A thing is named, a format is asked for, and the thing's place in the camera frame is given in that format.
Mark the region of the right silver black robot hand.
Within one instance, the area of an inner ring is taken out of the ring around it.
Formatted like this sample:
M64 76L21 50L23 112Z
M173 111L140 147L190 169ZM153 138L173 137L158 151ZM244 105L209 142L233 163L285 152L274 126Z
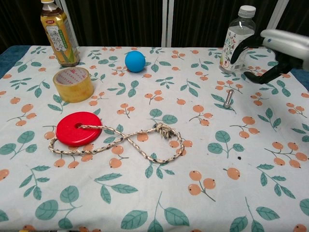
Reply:
M272 50L278 64L261 76L245 72L244 75L253 83L267 84L281 74L287 74L291 69L309 70L309 38L278 29L265 29L240 42L233 52L230 63L235 63L246 49L260 46Z

